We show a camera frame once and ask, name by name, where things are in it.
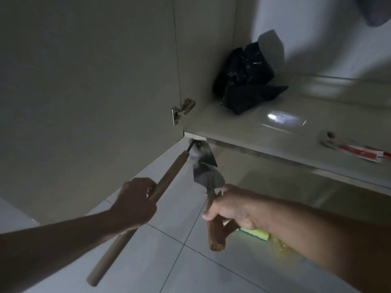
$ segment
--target cabinet door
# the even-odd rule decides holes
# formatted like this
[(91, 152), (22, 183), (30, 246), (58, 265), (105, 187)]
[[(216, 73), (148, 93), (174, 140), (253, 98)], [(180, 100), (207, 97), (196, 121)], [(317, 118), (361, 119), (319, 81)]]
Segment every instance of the cabinet door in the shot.
[(183, 136), (172, 0), (0, 2), (0, 195), (82, 216)]

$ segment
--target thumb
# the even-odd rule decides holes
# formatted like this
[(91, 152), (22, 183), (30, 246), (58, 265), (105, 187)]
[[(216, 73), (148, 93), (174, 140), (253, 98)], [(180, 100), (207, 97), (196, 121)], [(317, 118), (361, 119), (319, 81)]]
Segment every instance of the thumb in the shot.
[(208, 210), (202, 214), (202, 218), (207, 221), (213, 220), (220, 212), (220, 206), (217, 203), (218, 199), (215, 199)]

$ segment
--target white shelf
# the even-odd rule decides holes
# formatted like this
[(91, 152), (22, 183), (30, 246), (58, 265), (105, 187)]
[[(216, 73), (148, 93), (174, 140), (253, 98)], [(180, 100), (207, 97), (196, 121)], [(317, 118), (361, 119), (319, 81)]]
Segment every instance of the white shelf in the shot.
[[(268, 117), (281, 111), (298, 117), (296, 126), (275, 123)], [(362, 144), (391, 151), (391, 110), (303, 97), (287, 90), (274, 101), (242, 115), (212, 102), (185, 128), (185, 133), (299, 162), (324, 171), (388, 188), (391, 160), (374, 163), (324, 147), (322, 130)]]

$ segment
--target green sponge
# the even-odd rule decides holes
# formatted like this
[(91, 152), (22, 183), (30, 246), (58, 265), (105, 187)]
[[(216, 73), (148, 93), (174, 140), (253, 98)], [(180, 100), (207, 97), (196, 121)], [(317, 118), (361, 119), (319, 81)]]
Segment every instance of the green sponge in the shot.
[(248, 233), (252, 236), (255, 236), (261, 240), (267, 241), (269, 239), (270, 233), (263, 229), (245, 229), (245, 228), (239, 228), (237, 230), (243, 231), (245, 233)]

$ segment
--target plastic bag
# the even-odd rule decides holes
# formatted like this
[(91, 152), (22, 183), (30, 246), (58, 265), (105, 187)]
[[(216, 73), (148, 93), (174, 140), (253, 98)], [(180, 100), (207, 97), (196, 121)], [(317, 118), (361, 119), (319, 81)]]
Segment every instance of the plastic bag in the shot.
[(270, 101), (287, 86), (266, 85), (274, 71), (266, 61), (257, 42), (236, 48), (228, 56), (213, 84), (214, 94), (222, 98), (222, 106), (241, 114), (258, 103)]

